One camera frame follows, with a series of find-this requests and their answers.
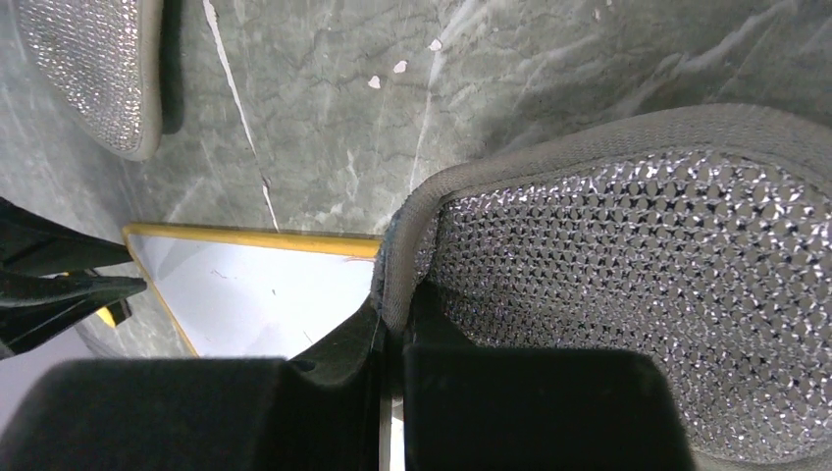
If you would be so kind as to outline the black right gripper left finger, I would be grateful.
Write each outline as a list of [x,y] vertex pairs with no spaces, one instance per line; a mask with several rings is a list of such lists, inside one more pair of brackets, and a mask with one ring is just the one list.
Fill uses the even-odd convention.
[[363,305],[298,356],[76,360],[28,392],[5,470],[377,470],[380,350]]

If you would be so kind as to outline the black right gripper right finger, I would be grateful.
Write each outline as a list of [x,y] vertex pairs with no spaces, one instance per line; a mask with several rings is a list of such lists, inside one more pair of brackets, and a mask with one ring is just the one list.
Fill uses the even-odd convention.
[[476,346],[417,287],[402,354],[409,470],[691,470],[664,376],[620,349]]

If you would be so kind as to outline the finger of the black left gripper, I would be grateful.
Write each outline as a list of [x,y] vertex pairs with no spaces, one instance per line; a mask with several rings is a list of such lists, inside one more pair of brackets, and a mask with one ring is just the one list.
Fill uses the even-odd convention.
[[1,200],[1,268],[40,277],[129,263],[127,248]]
[[38,348],[86,317],[146,289],[142,279],[1,273],[1,356]]

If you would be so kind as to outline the yellow framed whiteboard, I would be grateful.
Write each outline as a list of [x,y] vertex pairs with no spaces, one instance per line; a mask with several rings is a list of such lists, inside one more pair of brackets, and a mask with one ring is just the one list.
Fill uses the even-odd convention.
[[[192,359],[290,360],[361,306],[374,309],[374,239],[149,224],[127,226],[124,239]],[[380,409],[389,421],[377,470],[399,470],[390,455],[401,433],[387,391],[387,340]]]

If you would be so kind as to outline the grey blue scrubbing sponge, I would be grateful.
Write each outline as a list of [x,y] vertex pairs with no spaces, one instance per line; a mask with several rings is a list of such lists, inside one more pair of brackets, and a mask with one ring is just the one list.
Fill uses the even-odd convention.
[[377,256],[393,333],[424,281],[475,344],[649,356],[701,470],[831,466],[824,125],[699,105],[447,168]]

